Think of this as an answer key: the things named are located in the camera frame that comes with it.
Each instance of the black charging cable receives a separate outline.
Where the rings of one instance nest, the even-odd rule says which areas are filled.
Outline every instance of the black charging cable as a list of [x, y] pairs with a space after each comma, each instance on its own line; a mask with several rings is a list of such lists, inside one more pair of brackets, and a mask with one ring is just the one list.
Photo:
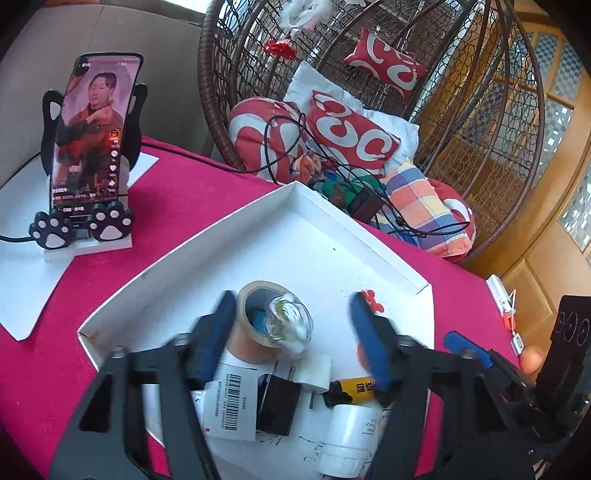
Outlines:
[[23, 244], [24, 242], [33, 242], [35, 239], [31, 236], [11, 237], [0, 235], [0, 241], [8, 242], [9, 244]]
[[[298, 135], [297, 138], [295, 139], [295, 141], [293, 142], [293, 144], [287, 149], [287, 151], [280, 156], [279, 158], [271, 161], [269, 159], [269, 147], [268, 147], [268, 131], [270, 126], [272, 125], [272, 123], [278, 119], [282, 119], [282, 120], [286, 120], [288, 122], [292, 122], [294, 124], [296, 124], [298, 126]], [[294, 118], [287, 116], [287, 115], [274, 115], [272, 116], [266, 126], [265, 126], [265, 134], [264, 134], [264, 147], [265, 147], [265, 162], [266, 162], [266, 166], [261, 167], [261, 168], [257, 168], [255, 170], [237, 170], [235, 168], [232, 167], [228, 167], [224, 164], [221, 163], [217, 163], [214, 161], [209, 161], [206, 160], [203, 157], [198, 157], [196, 155], [191, 155], [189, 153], [185, 153], [182, 151], [179, 151], [177, 149], [174, 148], [167, 148], [167, 147], [162, 147], [160, 145], [156, 145], [156, 144], [151, 144], [149, 142], [143, 141], [142, 145], [146, 146], [146, 147], [152, 147], [152, 148], [156, 148], [156, 149], [160, 149], [169, 153], [173, 153], [173, 154], [177, 154], [177, 155], [181, 155], [183, 157], [186, 158], [190, 158], [192, 160], [196, 160], [199, 161], [201, 163], [205, 163], [206, 165], [209, 165], [213, 168], [217, 168], [219, 170], [223, 170], [223, 171], [227, 171], [229, 173], [239, 173], [239, 174], [252, 174], [252, 173], [258, 173], [260, 171], [263, 170], [268, 170], [269, 174], [271, 176], [271, 180], [276, 184], [279, 185], [279, 183], [277, 182], [277, 179], [275, 178], [275, 176], [273, 175], [273, 172], [271, 170], [271, 166], [278, 163], [279, 161], [283, 160], [283, 158], [286, 158], [290, 152], [297, 146], [297, 144], [299, 143], [299, 141], [301, 140], [302, 135], [304, 134], [304, 132], [310, 137], [310, 139], [312, 139], [314, 141], [314, 143], [316, 144], [316, 146], [318, 147], [318, 149], [320, 150], [320, 152], [322, 153], [318, 153], [317, 151], [315, 151], [314, 153], [317, 154], [319, 157], [323, 158], [326, 161], [329, 161], [333, 164], [333, 167], [335, 167], [335, 173], [337, 175], [339, 175], [343, 181], [347, 182], [348, 185], [350, 185], [352, 188], [355, 186], [350, 178], [348, 178], [346, 175], [344, 175], [341, 171], [340, 168], [346, 170], [351, 176], [353, 176], [362, 186], [367, 186], [368, 188], [370, 188], [370, 190], [377, 195], [381, 200], [384, 201], [384, 203], [386, 203], [388, 209], [391, 211], [391, 213], [394, 216], [394, 221], [396, 223], [396, 225], [392, 222], [392, 220], [388, 217], [388, 215], [383, 211], [382, 209], [382, 214], [384, 215], [384, 218], [386, 219], [386, 221], [390, 224], [390, 226], [392, 227], [393, 230], [391, 230], [390, 232], [388, 232], [389, 234], [394, 234], [394, 233], [404, 233], [407, 236], [416, 236], [416, 237], [420, 237], [420, 238], [426, 238], [428, 236], [445, 236], [445, 235], [455, 235], [457, 233], [463, 232], [469, 225], [470, 222], [456, 222], [456, 223], [450, 223], [449, 225], [445, 225], [442, 227], [438, 227], [435, 228], [433, 230], [429, 230], [429, 231], [423, 231], [423, 230], [419, 230], [416, 229], [412, 226], [410, 226], [408, 224], [408, 222], [404, 219], [402, 213], [394, 206], [394, 204], [392, 204], [390, 198], [388, 197], [388, 195], [386, 194], [385, 191], [377, 191], [374, 187], [372, 187], [369, 183], [367, 183], [366, 181], [364, 181], [363, 179], [359, 178], [359, 176], [353, 171], [353, 169], [351, 169], [348, 165], [344, 165], [340, 162], [338, 162], [337, 160], [335, 160], [334, 158], [330, 157], [326, 151], [324, 150], [324, 148], [322, 147], [322, 145], [318, 142], [318, 140], [316, 140], [316, 138], [314, 137], [314, 135], [310, 132], [310, 130], [306, 127], [306, 115], [304, 113], [300, 113], [300, 115], [298, 116], [298, 120], [295, 120]], [[367, 172], [368, 175], [373, 176], [373, 173], [370, 172], [369, 170], [362, 168], [362, 167], [355, 167], [355, 170], [362, 170]], [[448, 229], [450, 228], [454, 228], [454, 227], [458, 227], [456, 230], [452, 230], [449, 231]]]

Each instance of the packing tape roll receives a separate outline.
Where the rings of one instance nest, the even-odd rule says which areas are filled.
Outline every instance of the packing tape roll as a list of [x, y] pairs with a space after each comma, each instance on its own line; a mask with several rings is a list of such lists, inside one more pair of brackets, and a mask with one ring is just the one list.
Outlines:
[[246, 309], [264, 309], [265, 302], [288, 292], [281, 285], [263, 280], [250, 282], [241, 288], [236, 300], [236, 322], [226, 345], [233, 356], [249, 364], [263, 364], [281, 352], [279, 345], [254, 329], [246, 316]]

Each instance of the white tray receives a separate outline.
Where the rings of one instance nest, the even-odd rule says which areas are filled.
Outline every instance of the white tray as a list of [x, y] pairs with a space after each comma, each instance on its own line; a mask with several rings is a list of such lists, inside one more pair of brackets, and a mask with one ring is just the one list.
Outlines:
[[[367, 375], [355, 356], [348, 300], [371, 289], [398, 330], [434, 344], [431, 286], [371, 233], [298, 182], [255, 200], [179, 245], [123, 286], [79, 328], [95, 368], [117, 345], [140, 351], [188, 331], [223, 290], [254, 280], [291, 290], [314, 319], [310, 350], [332, 356], [332, 379]], [[225, 352], [222, 361], [247, 365]], [[280, 362], [285, 376], [290, 364]], [[272, 365], [257, 365], [260, 374]], [[157, 387], [144, 390], [148, 430], [162, 441]], [[315, 469], [330, 410], [302, 393], [289, 437], [208, 438], [220, 473], [235, 480], [320, 479]]]

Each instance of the white pillow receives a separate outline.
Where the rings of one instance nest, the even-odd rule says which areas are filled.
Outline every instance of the white pillow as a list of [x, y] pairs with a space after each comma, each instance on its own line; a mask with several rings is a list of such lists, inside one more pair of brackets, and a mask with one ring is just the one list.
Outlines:
[[418, 149], [418, 125], [407, 122], [399, 116], [388, 115], [377, 110], [363, 110], [363, 115], [400, 139], [400, 146], [384, 163], [386, 175], [402, 165], [407, 158], [413, 161]]
[[363, 115], [363, 104], [349, 92], [325, 78], [318, 70], [303, 61], [294, 73], [287, 93], [283, 97], [284, 102], [294, 102], [300, 112], [309, 115], [312, 111], [312, 90], [328, 93], [342, 104], [348, 106], [354, 112]]
[[400, 139], [400, 146], [396, 149], [394, 155], [384, 163], [386, 175], [402, 165], [402, 162], [407, 158], [413, 160], [418, 148], [418, 125], [407, 122], [404, 118], [398, 116], [388, 115], [376, 110], [366, 110], [363, 108], [363, 104], [353, 95], [325, 78], [306, 61], [302, 61], [295, 71], [283, 101], [294, 102], [300, 112], [309, 115], [312, 110], [312, 90], [328, 93], [354, 112], [370, 119], [386, 132]]

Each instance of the black power adapter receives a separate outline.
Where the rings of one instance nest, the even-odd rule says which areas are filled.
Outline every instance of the black power adapter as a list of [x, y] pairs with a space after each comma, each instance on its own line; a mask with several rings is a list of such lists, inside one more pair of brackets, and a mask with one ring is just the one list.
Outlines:
[[291, 381], [293, 367], [290, 369], [288, 380], [277, 377], [276, 369], [277, 363], [272, 374], [259, 377], [256, 429], [287, 437], [300, 401], [301, 385]]
[[370, 225], [371, 219], [384, 206], [384, 201], [364, 186], [347, 205], [347, 213], [362, 223]]

